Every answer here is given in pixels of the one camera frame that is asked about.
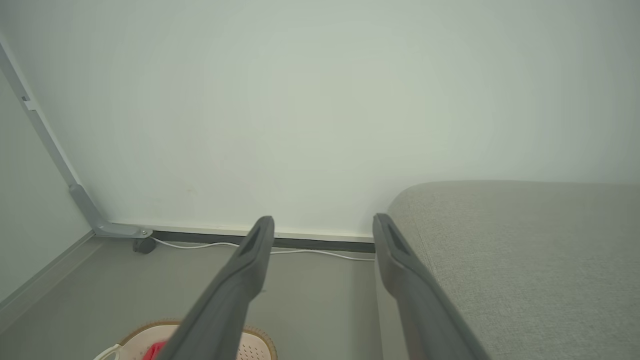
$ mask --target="gray fabric sofa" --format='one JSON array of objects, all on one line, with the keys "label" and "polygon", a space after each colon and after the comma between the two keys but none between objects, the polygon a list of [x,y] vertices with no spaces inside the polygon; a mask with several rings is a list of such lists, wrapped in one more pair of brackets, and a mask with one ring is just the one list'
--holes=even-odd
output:
[{"label": "gray fabric sofa", "polygon": [[[492,359],[640,359],[640,186],[426,183],[388,213]],[[378,308],[407,359],[381,283]]]}]

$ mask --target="wall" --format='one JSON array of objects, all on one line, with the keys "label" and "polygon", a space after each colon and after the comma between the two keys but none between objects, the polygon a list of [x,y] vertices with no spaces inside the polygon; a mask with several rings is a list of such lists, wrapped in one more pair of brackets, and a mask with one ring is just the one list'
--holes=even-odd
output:
[{"label": "wall", "polygon": [[0,1],[115,222],[369,234],[426,181],[640,182],[637,1]]},{"label": "wall", "polygon": [[91,230],[0,71],[0,302]]}]

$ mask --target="white handle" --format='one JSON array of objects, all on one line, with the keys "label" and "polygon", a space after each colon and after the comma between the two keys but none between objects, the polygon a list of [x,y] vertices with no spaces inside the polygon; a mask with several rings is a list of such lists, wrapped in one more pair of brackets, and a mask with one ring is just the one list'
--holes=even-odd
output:
[{"label": "white handle", "polygon": [[122,347],[120,346],[120,344],[116,344],[113,345],[112,347],[108,348],[107,350],[103,351],[100,353],[100,355],[96,356],[95,359],[93,360],[105,360],[107,358],[107,356],[111,355],[111,354],[116,354],[116,357],[113,358],[113,360],[119,360],[120,359],[120,349]]}]

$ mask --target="floor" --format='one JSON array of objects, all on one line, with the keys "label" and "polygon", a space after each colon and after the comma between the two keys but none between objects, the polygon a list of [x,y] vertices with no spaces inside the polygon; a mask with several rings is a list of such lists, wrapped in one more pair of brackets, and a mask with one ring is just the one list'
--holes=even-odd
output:
[{"label": "floor", "polygon": [[[0,359],[93,359],[146,323],[180,319],[234,251],[141,255],[128,241],[89,241],[104,244],[2,333]],[[381,359],[373,262],[273,255],[246,324],[269,334],[280,360]]]}]

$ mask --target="power cord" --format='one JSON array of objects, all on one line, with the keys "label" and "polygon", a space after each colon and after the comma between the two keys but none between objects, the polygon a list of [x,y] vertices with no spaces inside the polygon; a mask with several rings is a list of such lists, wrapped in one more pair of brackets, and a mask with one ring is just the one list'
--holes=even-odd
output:
[{"label": "power cord", "polygon": [[[164,242],[162,240],[158,240],[155,237],[151,236],[151,238],[153,240],[155,240],[158,243],[161,243],[163,245],[169,246],[169,247],[173,247],[176,249],[204,249],[206,247],[212,247],[212,246],[216,246],[216,245],[227,245],[227,246],[233,246],[233,247],[239,247],[240,245],[238,244],[234,244],[234,243],[210,243],[210,244],[204,244],[204,245],[196,245],[196,246],[180,246],[180,245],[174,245],[171,243],[167,243]],[[331,255],[331,256],[335,256],[336,258],[342,258],[342,259],[347,259],[347,260],[355,260],[355,261],[375,261],[373,259],[358,259],[358,258],[351,258],[349,256],[344,256],[344,255],[340,255],[340,254],[334,254],[332,252],[327,252],[327,251],[320,251],[320,250],[308,250],[308,249],[301,249],[301,250],[287,250],[287,251],[272,251],[271,255],[276,255],[276,254],[295,254],[298,252],[315,252],[316,254],[324,254],[324,255]]]}]

